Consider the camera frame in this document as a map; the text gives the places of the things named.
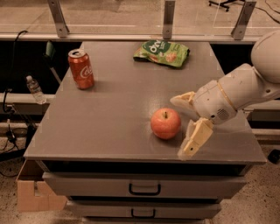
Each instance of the snack bag logo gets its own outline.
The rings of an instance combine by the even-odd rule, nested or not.
[[[146,45],[143,46],[143,48],[154,54],[158,54],[160,52],[165,53],[170,47],[170,44],[165,41],[160,40],[151,40],[146,43]]]
[[[80,77],[86,79],[92,72],[91,66],[84,66],[80,70]]]

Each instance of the metal post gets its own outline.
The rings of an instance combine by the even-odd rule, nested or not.
[[[163,28],[164,39],[172,38],[175,2],[176,0],[171,0],[171,1],[165,0],[164,3],[164,28]]]
[[[256,0],[245,0],[235,28],[231,32],[231,36],[236,40],[244,38],[245,31],[256,6]]]
[[[67,37],[69,30],[65,23],[62,10],[60,8],[60,0],[47,0],[49,3],[50,10],[52,12],[52,17],[55,23],[56,32],[60,38]]]

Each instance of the drawer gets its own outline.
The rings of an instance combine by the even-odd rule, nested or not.
[[[130,219],[117,219],[116,221],[106,220],[104,218],[83,218],[84,224],[206,224],[204,220],[160,220],[157,221],[134,221]]]
[[[58,195],[220,199],[233,197],[244,177],[45,172]]]
[[[139,201],[68,201],[69,209],[78,216],[128,219],[211,219],[220,210],[219,204],[192,204]]]

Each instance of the cardboard box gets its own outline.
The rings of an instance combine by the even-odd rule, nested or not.
[[[17,210],[39,212],[63,210],[67,197],[56,195],[42,179],[43,171],[35,161],[26,160],[17,177]]]

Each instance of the water bottle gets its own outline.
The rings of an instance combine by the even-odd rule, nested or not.
[[[46,102],[46,97],[42,92],[41,86],[30,75],[26,76],[26,86],[35,98],[37,104],[44,104]]]

